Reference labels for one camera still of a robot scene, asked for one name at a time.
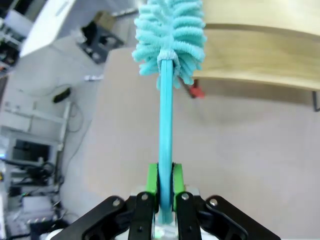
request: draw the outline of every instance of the screw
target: screw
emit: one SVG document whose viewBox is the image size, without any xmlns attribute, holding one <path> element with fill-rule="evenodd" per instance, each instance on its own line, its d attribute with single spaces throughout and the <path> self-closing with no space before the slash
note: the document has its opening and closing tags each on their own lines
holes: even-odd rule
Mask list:
<svg viewBox="0 0 320 240">
<path fill-rule="evenodd" d="M 148 195 L 147 195 L 146 193 L 143 194 L 142 197 L 141 197 L 141 199 L 142 199 L 143 201 L 147 200 L 147 199 L 148 199 Z"/>
<path fill-rule="evenodd" d="M 189 199 L 189 195 L 188 195 L 188 193 L 184 193 L 184 194 L 182 194 L 182 199 L 183 200 L 188 200 Z"/>
<path fill-rule="evenodd" d="M 113 205 L 114 207 L 119 206 L 119 205 L 120 205 L 119 199 L 115 200 L 115 201 L 112 203 L 112 205 Z"/>
<path fill-rule="evenodd" d="M 215 207 L 215 206 L 218 205 L 218 201 L 217 201 L 216 199 L 212 198 L 212 199 L 210 200 L 210 204 Z"/>
</svg>

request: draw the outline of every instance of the black object on floor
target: black object on floor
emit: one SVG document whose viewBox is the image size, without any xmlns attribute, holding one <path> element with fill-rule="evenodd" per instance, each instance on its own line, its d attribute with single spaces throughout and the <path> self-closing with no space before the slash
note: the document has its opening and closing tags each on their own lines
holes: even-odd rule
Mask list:
<svg viewBox="0 0 320 240">
<path fill-rule="evenodd" d="M 53 102 L 55 104 L 62 102 L 63 100 L 65 100 L 66 98 L 68 98 L 71 94 L 71 87 L 68 87 L 66 90 L 64 90 L 62 93 L 54 96 L 53 98 Z"/>
</svg>

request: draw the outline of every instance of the beige floor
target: beige floor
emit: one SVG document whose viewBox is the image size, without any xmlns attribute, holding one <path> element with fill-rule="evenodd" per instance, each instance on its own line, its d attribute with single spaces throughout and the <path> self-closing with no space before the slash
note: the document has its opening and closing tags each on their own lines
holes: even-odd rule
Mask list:
<svg viewBox="0 0 320 240">
<path fill-rule="evenodd" d="M 108 58 L 84 151 L 86 187 L 124 198 L 157 162 L 156 77 L 132 49 Z M 218 194 L 283 239 L 318 238 L 320 113 L 311 92 L 202 81 L 204 99 L 174 91 L 173 160 L 203 197 Z"/>
</svg>

